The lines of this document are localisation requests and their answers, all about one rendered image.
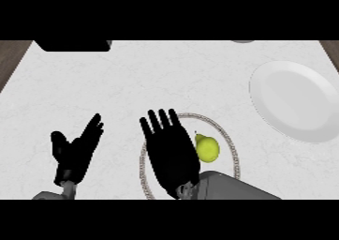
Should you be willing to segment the round white braided placemat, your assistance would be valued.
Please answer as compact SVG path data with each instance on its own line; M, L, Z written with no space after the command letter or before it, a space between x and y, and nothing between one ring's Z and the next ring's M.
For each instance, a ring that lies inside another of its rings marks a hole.
M233 178L236 180L239 180L239 164L238 164L236 148L235 148L231 137L229 137L226 131L223 130L222 126L208 117L205 117L204 115L197 114L197 113L182 112L182 113L177 113L176 116L177 116L177 118L194 118L197 120L201 120L216 129L217 133L220 134L220 136L228 144L231 155L232 155ZM145 158L147 158L147 142L144 142L144 144L142 144L141 155L139 155L139 181L141 181L141 188L142 188L142 192L147 197L147 200L155 200L152 193L149 191L148 184L147 184Z

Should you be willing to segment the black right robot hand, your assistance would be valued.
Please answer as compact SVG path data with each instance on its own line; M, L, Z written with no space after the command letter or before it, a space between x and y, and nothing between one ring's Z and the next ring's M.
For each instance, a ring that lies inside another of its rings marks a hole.
M148 118L139 118L147 141L147 156L158 185L167 195L177 200L176 189L185 184L198 183L200 163L191 143L173 109L164 112L147 111Z

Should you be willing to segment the black appliance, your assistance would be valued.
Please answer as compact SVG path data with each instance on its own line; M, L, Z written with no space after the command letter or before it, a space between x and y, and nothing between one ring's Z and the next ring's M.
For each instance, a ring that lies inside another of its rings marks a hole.
M105 40L38 40L45 52L107 52L111 42Z

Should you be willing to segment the white plate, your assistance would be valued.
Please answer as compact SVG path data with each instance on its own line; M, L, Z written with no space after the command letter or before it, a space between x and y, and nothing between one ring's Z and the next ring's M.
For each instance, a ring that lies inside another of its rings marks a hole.
M248 94L260 118L288 138L325 143L339 137L339 91L310 67L289 61L261 64Z

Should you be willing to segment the yellow-green pear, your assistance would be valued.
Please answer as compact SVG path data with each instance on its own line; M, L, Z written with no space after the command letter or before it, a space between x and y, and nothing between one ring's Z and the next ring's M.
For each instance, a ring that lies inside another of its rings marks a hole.
M205 163L211 163L219 155L219 145L214 138L197 134L194 136L194 141L198 159Z

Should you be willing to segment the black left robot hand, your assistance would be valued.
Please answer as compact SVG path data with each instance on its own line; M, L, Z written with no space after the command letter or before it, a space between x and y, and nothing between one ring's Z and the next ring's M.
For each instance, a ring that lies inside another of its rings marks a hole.
M57 186L67 181L74 185L82 181L102 134L101 127L101 115L95 113L80 135L70 142L60 131L51 132Z

